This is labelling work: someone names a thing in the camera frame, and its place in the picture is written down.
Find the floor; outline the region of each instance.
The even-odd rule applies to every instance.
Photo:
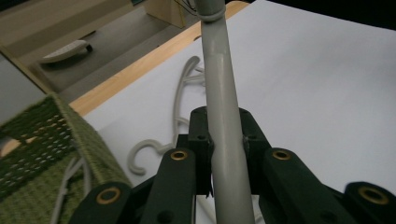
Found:
[[[66,102],[76,100],[199,21],[185,11],[186,27],[180,29],[148,15],[144,4],[82,38],[92,45],[93,52],[83,50],[52,66],[38,67]]]

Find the gray plastic rod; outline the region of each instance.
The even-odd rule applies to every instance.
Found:
[[[200,17],[208,128],[215,145],[212,173],[216,219],[221,224],[255,223],[224,0],[195,0],[195,3],[198,12],[205,13]]]

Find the table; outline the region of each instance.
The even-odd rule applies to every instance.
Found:
[[[395,194],[396,34],[264,1],[228,24],[239,105],[272,146],[294,151],[334,189],[367,181]],[[172,41],[177,47],[165,52],[173,55],[166,61],[152,56],[133,64],[72,104],[125,172],[134,144],[171,141],[179,73],[190,56],[202,57],[200,42],[181,48],[181,38]],[[190,85],[184,93],[181,115],[187,118],[205,104],[205,90]],[[147,176],[128,176],[138,184],[155,175],[160,159],[142,151],[137,161]]]

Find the white tabletop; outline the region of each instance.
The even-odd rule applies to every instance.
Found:
[[[334,189],[367,181],[396,194],[396,33],[265,1],[227,22],[239,105],[271,145],[297,153]],[[193,55],[202,58],[200,40],[85,117],[134,184],[161,159],[142,151],[148,173],[135,176],[128,152],[147,138],[171,142],[178,78]],[[182,116],[202,105],[205,88],[189,85]]]

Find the green basket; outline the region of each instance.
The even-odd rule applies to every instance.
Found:
[[[0,140],[6,138],[20,144],[0,159],[2,224],[50,223],[74,158],[88,163],[93,188],[111,181],[131,186],[98,133],[54,93],[2,125]],[[68,181],[59,223],[67,223],[83,199],[83,182],[79,169]]]

